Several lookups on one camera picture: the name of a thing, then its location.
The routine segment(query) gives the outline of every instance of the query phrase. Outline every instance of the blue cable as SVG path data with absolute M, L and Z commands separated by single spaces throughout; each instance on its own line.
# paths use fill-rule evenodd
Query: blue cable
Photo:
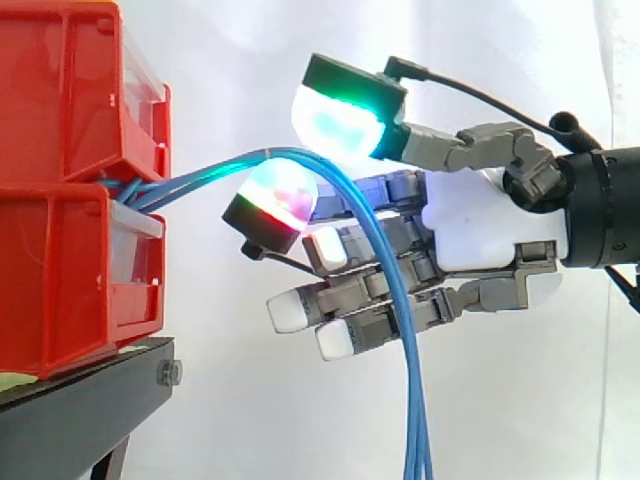
M 126 187 L 122 189 L 120 194 L 116 197 L 116 201 L 120 203 L 126 203 L 132 195 L 135 194 L 137 188 L 142 183 L 142 178 L 136 177 L 131 180 Z
M 122 183 L 119 180 L 112 180 L 112 179 L 103 179 L 103 180 L 98 180 L 96 183 L 98 183 L 99 185 L 102 185 L 103 187 L 106 188 L 112 188 L 114 190 L 122 190 L 123 188 L 125 188 L 127 186 L 126 183 Z M 141 183 L 140 185 L 138 185 L 135 189 L 134 193 L 144 193 L 144 192 L 149 192 L 151 190 L 153 190 L 154 188 L 159 187 L 160 185 L 163 185 L 165 182 L 149 182 L 149 183 Z
M 268 153 L 269 157 L 284 157 L 296 161 L 303 167 L 325 178 L 350 205 L 355 218 L 367 235 L 389 284 L 407 363 L 409 399 L 404 479 L 421 480 L 422 472 L 424 472 L 427 480 L 433 480 L 433 467 L 431 463 L 413 313 L 409 304 L 404 279 L 400 273 L 395 255 L 393 254 L 386 235 L 362 192 L 360 192 L 356 185 L 335 165 L 311 152 L 297 148 L 273 148 L 270 149 Z M 224 165 L 230 167 L 229 173 L 235 173 L 235 171 L 255 166 L 266 160 L 266 158 L 266 151 L 259 150 L 224 162 Z M 221 165 L 222 164 L 206 167 L 197 172 L 169 180 L 133 202 L 131 208 L 149 212 L 160 208 L 186 195 L 190 191 L 220 178 L 220 176 L 215 178 L 209 178 L 208 176 L 211 175 L 212 172 L 215 172 L 216 169 L 220 169 Z

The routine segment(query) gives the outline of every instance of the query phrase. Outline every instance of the white backdrop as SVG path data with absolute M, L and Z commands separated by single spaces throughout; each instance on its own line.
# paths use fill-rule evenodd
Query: white backdrop
M 605 80 L 611 87 L 613 43 L 602 42 L 603 62 L 598 40 L 615 18 L 599 6 L 596 22 L 588 1 L 120 3 L 128 29 L 173 89 L 176 174 L 297 144 L 290 105 L 314 51 L 370 70 L 390 54 L 406 56 L 543 120 L 571 110 L 611 140 Z M 411 90 L 409 119 L 435 128 L 504 119 L 437 86 Z M 125 480 L 400 478 L 400 345 L 327 364 L 311 331 L 273 333 L 265 301 L 310 279 L 240 255 L 242 239 L 220 216 L 241 181 L 221 181 L 164 212 L 164 333 L 176 336 L 185 378 L 133 435 Z M 294 253 L 302 258 L 299 248 Z M 438 480 L 596 478 L 608 291 L 601 272 L 566 272 L 561 289 L 535 310 L 467 314 L 421 335 Z M 640 330 L 613 298 L 602 478 L 636 478 Z

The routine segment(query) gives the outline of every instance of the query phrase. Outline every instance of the red plastic bin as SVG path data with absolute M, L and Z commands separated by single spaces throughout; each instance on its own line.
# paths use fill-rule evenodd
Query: red plastic bin
M 0 1 L 0 181 L 170 176 L 168 88 L 118 6 Z
M 99 185 L 0 184 L 0 372 L 45 379 L 162 328 L 164 222 Z

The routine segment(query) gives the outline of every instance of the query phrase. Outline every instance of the black cable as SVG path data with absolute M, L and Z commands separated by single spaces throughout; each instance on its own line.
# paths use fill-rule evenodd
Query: black cable
M 629 300 L 634 298 L 635 287 L 631 285 L 620 272 L 618 272 L 613 267 L 604 267 L 604 270 L 605 272 L 607 272 L 613 283 L 615 283 L 616 287 L 620 289 L 625 297 L 627 297 Z
M 298 262 L 297 260 L 294 260 L 293 258 L 287 257 L 286 255 L 281 255 L 279 253 L 273 253 L 273 252 L 265 252 L 263 258 L 268 258 L 270 260 L 275 260 L 276 262 L 280 262 L 283 263 L 284 265 L 287 265 L 289 267 L 293 267 L 297 270 L 300 270 L 304 273 L 308 273 L 309 275 L 313 275 L 315 277 L 319 277 L 319 275 L 313 271 L 313 269 L 308 266 L 305 265 L 304 263 Z
M 491 95 L 488 95 L 480 90 L 476 90 L 475 88 L 466 85 L 462 82 L 458 82 L 452 78 L 443 77 L 442 75 L 438 75 L 436 73 L 429 72 L 427 75 L 427 80 L 435 83 L 439 83 L 440 85 L 444 85 L 449 88 L 453 88 L 454 90 L 458 90 L 462 93 L 466 93 L 481 102 L 484 102 L 488 105 L 491 105 L 493 108 L 500 110 L 503 113 L 515 118 L 520 123 L 527 125 L 528 127 L 533 128 L 534 130 L 538 130 L 541 133 L 546 133 L 547 135 L 551 135 L 553 138 L 562 138 L 566 136 L 564 132 L 560 132 L 555 130 L 547 125 L 538 122 L 537 120 L 532 119 L 531 117 L 526 116 L 524 113 L 516 110 L 513 107 L 510 107 L 506 103 L 501 102 L 500 100 L 493 98 Z
M 506 103 L 493 98 L 491 95 L 481 92 L 480 90 L 476 90 L 475 88 L 452 78 L 433 73 L 428 68 L 423 67 L 422 65 L 418 65 L 417 63 L 410 62 L 398 57 L 389 57 L 389 60 L 387 60 L 387 65 L 384 69 L 384 74 L 395 80 L 408 78 L 410 80 L 418 80 L 423 82 L 431 81 L 440 85 L 444 85 L 445 87 L 453 88 L 454 90 L 466 93 L 467 95 L 470 95 L 473 98 L 480 100 L 481 102 L 491 105 L 493 108 L 500 110 L 507 115 L 510 115 L 520 123 L 523 123 L 528 127 L 533 128 L 534 130 L 538 130 L 541 133 L 551 135 L 556 139 L 568 136 L 566 132 L 548 127 L 547 125 L 526 116 L 524 113 L 516 110 L 515 108 L 510 107 Z

